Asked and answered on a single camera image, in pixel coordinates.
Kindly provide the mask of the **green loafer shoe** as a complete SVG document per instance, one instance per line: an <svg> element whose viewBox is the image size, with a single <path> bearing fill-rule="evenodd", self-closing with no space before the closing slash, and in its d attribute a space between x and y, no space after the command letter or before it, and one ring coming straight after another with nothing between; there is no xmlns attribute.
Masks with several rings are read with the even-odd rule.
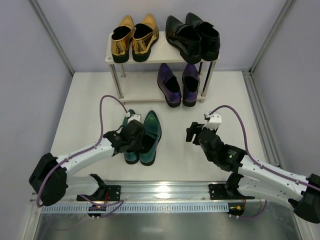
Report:
<svg viewBox="0 0 320 240"><path fill-rule="evenodd" d="M136 114L133 109L129 109L128 112L131 115ZM127 124L128 124L128 118L125 116L123 119L122 125L124 127L126 127ZM126 151L123 153L123 157L124 157L125 162L129 165L136 164L139 161L138 152L136 152L136 151Z"/></svg>
<svg viewBox="0 0 320 240"><path fill-rule="evenodd" d="M156 159L157 147L162 137L160 120L155 111L150 110L143 122L145 135L138 152L139 160L144 166L151 166Z"/></svg>

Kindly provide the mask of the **purple loafer shoe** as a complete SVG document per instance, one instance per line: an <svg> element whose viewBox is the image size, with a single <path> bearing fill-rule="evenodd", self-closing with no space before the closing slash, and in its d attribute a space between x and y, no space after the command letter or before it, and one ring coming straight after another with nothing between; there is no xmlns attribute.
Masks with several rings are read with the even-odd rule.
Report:
<svg viewBox="0 0 320 240"><path fill-rule="evenodd" d="M181 104L182 93L176 76L166 63L162 63L157 74L157 85L169 107L177 108Z"/></svg>
<svg viewBox="0 0 320 240"><path fill-rule="evenodd" d="M183 96L182 103L186 107L193 107L197 102L200 86L200 75L194 64L188 63L182 74Z"/></svg>

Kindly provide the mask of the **black loafer shoe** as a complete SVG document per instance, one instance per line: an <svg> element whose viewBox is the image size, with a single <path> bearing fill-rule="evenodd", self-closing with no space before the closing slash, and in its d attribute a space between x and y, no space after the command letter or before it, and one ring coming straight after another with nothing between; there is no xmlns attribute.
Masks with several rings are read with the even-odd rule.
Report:
<svg viewBox="0 0 320 240"><path fill-rule="evenodd" d="M188 64L197 64L202 59L200 35L192 25L169 15L165 24L165 37L167 42L179 51L180 56Z"/></svg>
<svg viewBox="0 0 320 240"><path fill-rule="evenodd" d="M189 12L185 17L185 23L192 25L194 30L201 37L202 59L212 62L218 59L221 47L220 33L214 28L214 25L203 21L200 17Z"/></svg>

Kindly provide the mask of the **gold loafer shoe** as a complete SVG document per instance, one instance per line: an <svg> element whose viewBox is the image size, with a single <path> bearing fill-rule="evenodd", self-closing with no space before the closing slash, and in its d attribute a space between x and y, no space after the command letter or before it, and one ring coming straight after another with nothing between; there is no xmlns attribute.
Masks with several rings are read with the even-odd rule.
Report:
<svg viewBox="0 0 320 240"><path fill-rule="evenodd" d="M133 18L126 15L111 35L111 54L113 61L122 64L129 59L130 42L135 31Z"/></svg>
<svg viewBox="0 0 320 240"><path fill-rule="evenodd" d="M135 62L146 61L152 46L159 39L159 28L155 17L148 13L141 23L135 25L132 37L132 57Z"/></svg>

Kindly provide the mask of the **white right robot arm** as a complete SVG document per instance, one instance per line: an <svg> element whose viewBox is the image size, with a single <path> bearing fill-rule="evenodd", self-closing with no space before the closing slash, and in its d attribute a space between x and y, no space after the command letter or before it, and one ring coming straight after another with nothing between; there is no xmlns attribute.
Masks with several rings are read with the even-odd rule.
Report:
<svg viewBox="0 0 320 240"><path fill-rule="evenodd" d="M252 160L248 151L223 143L216 132L192 122L186 129L186 141L200 146L209 162L230 173L225 189L231 198L265 199L289 208L307 222L320 222L319 175L294 174Z"/></svg>

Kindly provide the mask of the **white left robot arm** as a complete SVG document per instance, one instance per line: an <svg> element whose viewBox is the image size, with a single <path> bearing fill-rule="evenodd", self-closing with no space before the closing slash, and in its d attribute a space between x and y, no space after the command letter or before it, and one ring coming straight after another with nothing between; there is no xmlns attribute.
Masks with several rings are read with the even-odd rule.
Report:
<svg viewBox="0 0 320 240"><path fill-rule="evenodd" d="M134 119L120 132L108 131L98 142L78 152L60 156L46 153L29 178L30 185L37 193L37 206L48 207L67 196L76 196L87 201L104 200L108 188L97 174L78 177L76 173L117 154L139 150L144 135L144 125Z"/></svg>

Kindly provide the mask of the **white two-tier shoe shelf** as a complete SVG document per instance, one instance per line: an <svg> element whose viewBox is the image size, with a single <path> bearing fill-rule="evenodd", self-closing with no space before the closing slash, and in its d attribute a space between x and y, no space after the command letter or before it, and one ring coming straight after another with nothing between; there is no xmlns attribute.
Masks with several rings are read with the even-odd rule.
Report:
<svg viewBox="0 0 320 240"><path fill-rule="evenodd" d="M112 36L108 36L105 62L110 68L117 96L123 103L164 102L165 97L158 87L160 64L170 67L180 64L184 68L186 61L180 52L167 42L164 31L159 32L159 39L151 48L149 58L144 62L136 62L130 50L128 61L116 63L112 57Z"/></svg>

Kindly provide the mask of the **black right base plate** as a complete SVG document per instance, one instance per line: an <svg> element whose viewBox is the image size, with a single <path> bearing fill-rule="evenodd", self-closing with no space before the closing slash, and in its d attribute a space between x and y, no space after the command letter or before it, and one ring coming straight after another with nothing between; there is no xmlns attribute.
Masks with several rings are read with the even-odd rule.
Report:
<svg viewBox="0 0 320 240"><path fill-rule="evenodd" d="M231 200L224 183L211 183L208 185L209 197L211 200Z"/></svg>

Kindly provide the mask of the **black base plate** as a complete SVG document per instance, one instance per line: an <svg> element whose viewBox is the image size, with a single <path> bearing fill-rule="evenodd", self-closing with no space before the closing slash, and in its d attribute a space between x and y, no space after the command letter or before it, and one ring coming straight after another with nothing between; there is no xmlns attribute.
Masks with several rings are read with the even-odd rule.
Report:
<svg viewBox="0 0 320 240"><path fill-rule="evenodd" d="M208 185L209 197L211 200L231 200L224 183L211 183Z"/></svg>
<svg viewBox="0 0 320 240"><path fill-rule="evenodd" d="M90 201L119 201L121 196L121 186L120 185L106 185L100 186L97 191L95 191L92 195L77 195L77 201L85 201L86 199Z"/></svg>

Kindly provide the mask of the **aluminium mounting rail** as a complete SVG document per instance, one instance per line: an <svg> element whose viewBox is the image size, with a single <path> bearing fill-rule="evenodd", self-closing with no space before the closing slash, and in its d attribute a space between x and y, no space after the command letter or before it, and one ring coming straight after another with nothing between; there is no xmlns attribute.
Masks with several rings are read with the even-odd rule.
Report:
<svg viewBox="0 0 320 240"><path fill-rule="evenodd" d="M203 182L178 182L178 181L128 181L128 182L105 182L106 185L120 185L120 200L124 199L124 193L137 194L140 199L174 199L175 194L182 192L193 198L198 197L196 187L201 187L209 192L208 185ZM214 184L224 184L227 194L233 200L245 199L265 199L290 207L291 200L299 202L303 198L306 188L300 183L288 180L271 179L264 182L262 180L252 179L249 177L235 177L226 182L215 182ZM37 204L37 193L33 191L31 201ZM65 196L62 199L76 196Z"/></svg>

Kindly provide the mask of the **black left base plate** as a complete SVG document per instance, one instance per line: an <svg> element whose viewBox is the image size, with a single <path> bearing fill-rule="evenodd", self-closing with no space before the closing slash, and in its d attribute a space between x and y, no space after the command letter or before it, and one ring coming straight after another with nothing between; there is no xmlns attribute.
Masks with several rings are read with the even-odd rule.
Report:
<svg viewBox="0 0 320 240"><path fill-rule="evenodd" d="M77 195L77 201L85 201L86 199L90 201L119 201L121 196L121 186L120 185L106 185L100 186L97 191L95 191L92 195Z"/></svg>

